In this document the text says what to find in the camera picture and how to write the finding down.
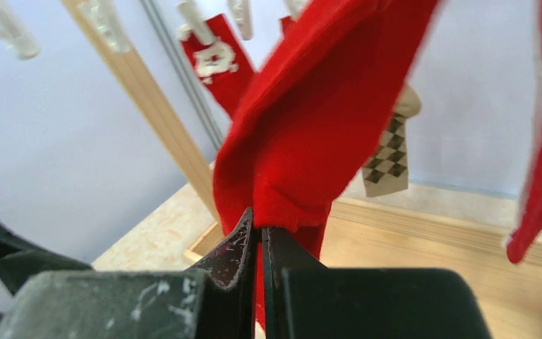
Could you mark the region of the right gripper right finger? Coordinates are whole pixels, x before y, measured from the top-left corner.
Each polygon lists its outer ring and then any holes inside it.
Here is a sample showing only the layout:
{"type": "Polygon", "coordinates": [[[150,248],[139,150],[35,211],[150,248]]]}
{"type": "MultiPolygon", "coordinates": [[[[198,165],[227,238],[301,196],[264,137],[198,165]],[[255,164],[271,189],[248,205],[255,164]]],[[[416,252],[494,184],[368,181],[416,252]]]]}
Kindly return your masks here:
{"type": "Polygon", "coordinates": [[[328,268],[286,230],[262,232],[268,338],[489,338],[475,295],[443,268],[328,268]]]}

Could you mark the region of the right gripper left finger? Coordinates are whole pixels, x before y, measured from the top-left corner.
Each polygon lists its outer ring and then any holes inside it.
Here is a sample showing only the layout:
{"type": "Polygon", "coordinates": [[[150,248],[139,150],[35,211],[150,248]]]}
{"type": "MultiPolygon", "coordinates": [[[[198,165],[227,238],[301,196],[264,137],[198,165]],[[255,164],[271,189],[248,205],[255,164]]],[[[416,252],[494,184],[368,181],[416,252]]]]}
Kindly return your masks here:
{"type": "Polygon", "coordinates": [[[17,293],[0,338],[253,338],[256,235],[234,230],[183,271],[47,271],[17,293]]]}

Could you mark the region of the white clip drying hanger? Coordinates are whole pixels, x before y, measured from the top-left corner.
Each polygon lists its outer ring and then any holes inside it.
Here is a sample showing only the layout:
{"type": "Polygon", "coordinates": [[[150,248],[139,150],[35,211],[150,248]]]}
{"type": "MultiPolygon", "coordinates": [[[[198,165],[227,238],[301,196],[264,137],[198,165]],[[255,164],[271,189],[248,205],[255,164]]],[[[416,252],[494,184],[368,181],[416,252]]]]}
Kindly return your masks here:
{"type": "MultiPolygon", "coordinates": [[[[250,40],[253,37],[250,2],[228,1],[227,6],[241,37],[250,40]]],[[[132,50],[113,1],[80,1],[77,8],[110,50],[117,54],[132,50]]],[[[177,9],[201,43],[210,45],[215,41],[194,1],[180,1],[177,9]]],[[[38,43],[5,1],[0,1],[0,41],[22,60],[32,59],[41,52],[38,43]]]]}

